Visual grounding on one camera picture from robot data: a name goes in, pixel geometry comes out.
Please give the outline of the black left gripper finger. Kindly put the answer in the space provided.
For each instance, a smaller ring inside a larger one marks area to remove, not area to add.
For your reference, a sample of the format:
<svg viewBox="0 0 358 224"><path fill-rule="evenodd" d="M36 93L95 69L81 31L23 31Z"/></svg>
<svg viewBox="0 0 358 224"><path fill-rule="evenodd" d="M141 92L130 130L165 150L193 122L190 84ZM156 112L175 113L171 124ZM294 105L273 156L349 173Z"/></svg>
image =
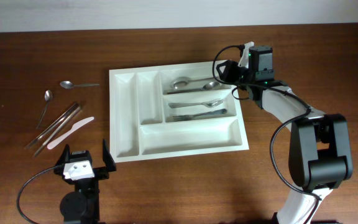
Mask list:
<svg viewBox="0 0 358 224"><path fill-rule="evenodd" d="M56 166L60 166L62 164L68 163L70 160L70 146L68 144L65 145L64 150L59 157Z"/></svg>
<svg viewBox="0 0 358 224"><path fill-rule="evenodd" d="M103 139L103 143L102 143L102 153L103 153L103 162L104 162L104 167L103 169L106 172L115 172L117 171L116 168L116 163L114 162L114 159L112 158L109 149L108 149L108 144L107 141L105 139Z"/></svg>

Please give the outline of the steel tablespoon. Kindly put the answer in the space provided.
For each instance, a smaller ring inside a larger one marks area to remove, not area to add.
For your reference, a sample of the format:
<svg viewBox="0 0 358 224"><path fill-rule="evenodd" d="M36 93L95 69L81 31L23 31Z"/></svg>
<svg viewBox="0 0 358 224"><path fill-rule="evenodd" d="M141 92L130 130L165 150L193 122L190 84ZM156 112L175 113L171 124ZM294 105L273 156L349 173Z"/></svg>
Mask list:
<svg viewBox="0 0 358 224"><path fill-rule="evenodd" d="M187 89L187 90L172 90L172 91L166 91L165 94L171 95L171 94L179 94L179 93L191 93L191 92L198 92L198 91L217 90L220 88L220 86L221 85L219 82L209 82L201 88L193 88L193 89Z"/></svg>
<svg viewBox="0 0 358 224"><path fill-rule="evenodd" d="M179 88L187 86L189 83L192 83L192 82L200 82L200 81L206 81L206 80L212 80L212 79L213 79L213 77L201 78L201 79L191 79L189 77L178 77L171 82L170 86L172 89L178 90Z"/></svg>

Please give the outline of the white plastic knife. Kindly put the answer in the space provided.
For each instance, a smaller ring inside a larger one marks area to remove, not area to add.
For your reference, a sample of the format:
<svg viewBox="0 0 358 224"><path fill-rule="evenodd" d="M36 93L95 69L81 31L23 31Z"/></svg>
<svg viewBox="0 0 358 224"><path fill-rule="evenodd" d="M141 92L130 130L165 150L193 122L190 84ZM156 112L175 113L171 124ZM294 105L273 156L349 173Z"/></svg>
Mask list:
<svg viewBox="0 0 358 224"><path fill-rule="evenodd" d="M73 126L71 127L71 129L69 131L67 131L66 133L62 134L61 136L59 136L58 138L56 138L55 140L53 140L52 142L50 142L47 145L47 149L51 150L54 147L56 147L57 145L59 145L64 139L66 139L69 135L73 134L76 130L80 129L81 127L83 127L84 125L88 124L89 122L93 121L94 117L88 117L85 119L82 119L78 122L76 122L75 124L73 124Z"/></svg>

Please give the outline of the steel fork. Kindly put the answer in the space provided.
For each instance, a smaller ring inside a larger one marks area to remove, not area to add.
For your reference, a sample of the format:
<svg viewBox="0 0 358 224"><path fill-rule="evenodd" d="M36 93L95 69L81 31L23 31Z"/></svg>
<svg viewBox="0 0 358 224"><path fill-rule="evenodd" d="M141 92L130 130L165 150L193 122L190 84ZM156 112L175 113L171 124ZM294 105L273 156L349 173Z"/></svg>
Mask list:
<svg viewBox="0 0 358 224"><path fill-rule="evenodd" d="M223 101L223 99L215 99L211 101L204 101L201 103L169 103L168 106L170 108L184 108L189 106L205 106L207 108L213 108L223 103Z"/></svg>
<svg viewBox="0 0 358 224"><path fill-rule="evenodd" d="M220 115L220 114L226 114L227 109L220 109L220 110L214 110L204 113L197 113L197 114L186 114L186 115L175 115L172 116L173 121L189 121L193 120L200 116L214 116L214 115Z"/></svg>

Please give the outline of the small teaspoon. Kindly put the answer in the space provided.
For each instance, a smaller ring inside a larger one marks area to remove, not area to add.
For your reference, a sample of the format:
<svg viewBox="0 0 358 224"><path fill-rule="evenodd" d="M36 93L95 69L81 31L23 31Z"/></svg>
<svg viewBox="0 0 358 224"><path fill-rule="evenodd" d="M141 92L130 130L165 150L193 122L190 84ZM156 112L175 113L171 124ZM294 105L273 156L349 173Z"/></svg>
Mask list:
<svg viewBox="0 0 358 224"><path fill-rule="evenodd" d="M43 118L44 118L44 116L45 116L45 114L46 114L48 105L49 105L49 103L50 103L50 102L52 101L52 99L53 99L53 94L52 94L52 91L51 91L51 90L47 90L47 91L45 92L45 94L44 94L44 99L45 99L45 107L44 107L44 109L43 109L43 111L42 111L42 113L41 113L41 115L40 115L39 122L38 122L37 127L36 127L37 129L39 129L39 127L40 127L40 125L41 125L41 123L42 123L42 120L43 120Z"/></svg>
<svg viewBox="0 0 358 224"><path fill-rule="evenodd" d="M84 83L84 84L74 84L68 80L61 81L60 86L64 89L73 89L74 87L91 87L91 86L99 86L99 84L96 83Z"/></svg>

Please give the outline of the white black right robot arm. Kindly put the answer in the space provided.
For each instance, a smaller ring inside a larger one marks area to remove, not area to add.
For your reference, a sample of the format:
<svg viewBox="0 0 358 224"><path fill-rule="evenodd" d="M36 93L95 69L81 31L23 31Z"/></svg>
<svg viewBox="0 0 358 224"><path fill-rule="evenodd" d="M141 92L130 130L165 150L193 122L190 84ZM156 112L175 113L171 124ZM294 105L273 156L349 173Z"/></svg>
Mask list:
<svg viewBox="0 0 358 224"><path fill-rule="evenodd" d="M269 154L276 174L290 193L284 206L273 214L272 223L312 223L323 200L350 179L354 170L346 118L317 110L296 96L287 83L275 79L270 46L249 42L235 48L240 51L240 61L214 62L213 78L248 92L249 100L281 122L272 134ZM273 151L284 128L290 130L291 180L279 171Z"/></svg>

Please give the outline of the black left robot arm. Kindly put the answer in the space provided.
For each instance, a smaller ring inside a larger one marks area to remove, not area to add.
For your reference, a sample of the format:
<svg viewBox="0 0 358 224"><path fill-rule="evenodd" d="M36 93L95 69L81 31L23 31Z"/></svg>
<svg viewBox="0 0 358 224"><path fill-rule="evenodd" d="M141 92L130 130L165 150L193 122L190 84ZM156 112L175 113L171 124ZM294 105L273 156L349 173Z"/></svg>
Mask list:
<svg viewBox="0 0 358 224"><path fill-rule="evenodd" d="M109 153L106 140L102 141L104 166L94 168L89 151L70 151L66 145L53 172L74 186L60 202L64 223L99 223L99 181L116 171L116 163Z"/></svg>

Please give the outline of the white plastic cutlery tray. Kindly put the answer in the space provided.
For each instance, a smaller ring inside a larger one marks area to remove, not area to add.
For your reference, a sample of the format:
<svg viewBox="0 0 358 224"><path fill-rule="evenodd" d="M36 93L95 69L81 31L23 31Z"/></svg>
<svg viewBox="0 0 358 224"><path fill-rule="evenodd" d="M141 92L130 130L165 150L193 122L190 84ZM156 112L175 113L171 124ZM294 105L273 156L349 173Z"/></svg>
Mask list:
<svg viewBox="0 0 358 224"><path fill-rule="evenodd" d="M110 153L116 162L161 159L248 150L238 93L232 86L217 90L166 95L178 77L212 76L211 62L114 69L109 71ZM201 88L212 80L192 82ZM223 99L213 108L170 108L169 103ZM172 116L227 109L226 114L173 121Z"/></svg>

